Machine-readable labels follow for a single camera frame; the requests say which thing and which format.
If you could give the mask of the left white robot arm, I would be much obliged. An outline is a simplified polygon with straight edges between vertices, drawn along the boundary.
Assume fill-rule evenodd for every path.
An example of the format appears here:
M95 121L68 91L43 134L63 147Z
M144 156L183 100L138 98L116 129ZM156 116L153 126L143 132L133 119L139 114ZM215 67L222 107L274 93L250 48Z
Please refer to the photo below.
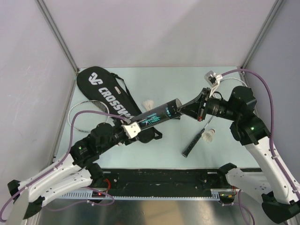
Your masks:
M136 123L115 126L100 123L85 138L73 144L68 153L37 175L24 181L9 182L7 186L14 202L18 202L25 190L28 191L28 205L21 213L21 219L36 215L63 194L79 188L101 186L104 174L95 161L110 148L129 143L140 131Z

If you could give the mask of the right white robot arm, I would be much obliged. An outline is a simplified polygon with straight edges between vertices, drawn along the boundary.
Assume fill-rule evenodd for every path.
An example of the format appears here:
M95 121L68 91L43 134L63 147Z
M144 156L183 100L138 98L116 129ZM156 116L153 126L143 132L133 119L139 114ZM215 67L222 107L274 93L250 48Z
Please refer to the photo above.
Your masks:
M222 188L232 185L241 189L261 204L270 220L280 224L299 214L300 184L275 150L271 132L254 114L256 102L252 90L245 86L233 88L228 100L214 98L210 88L204 88L197 97L180 106L178 112L198 121L208 114L232 121L230 131L234 139L254 157L266 181L226 164L219 168L217 184Z

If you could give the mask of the black shuttlecock tube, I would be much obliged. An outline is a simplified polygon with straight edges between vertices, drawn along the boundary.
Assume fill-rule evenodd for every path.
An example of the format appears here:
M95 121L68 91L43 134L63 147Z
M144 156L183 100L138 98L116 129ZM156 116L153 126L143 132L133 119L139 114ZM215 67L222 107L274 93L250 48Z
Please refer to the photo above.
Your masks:
M180 106L182 106L182 103L178 98L176 98L138 116L135 116L131 119L131 121L133 123L136 122L143 131L167 120L180 117L181 114L177 111Z

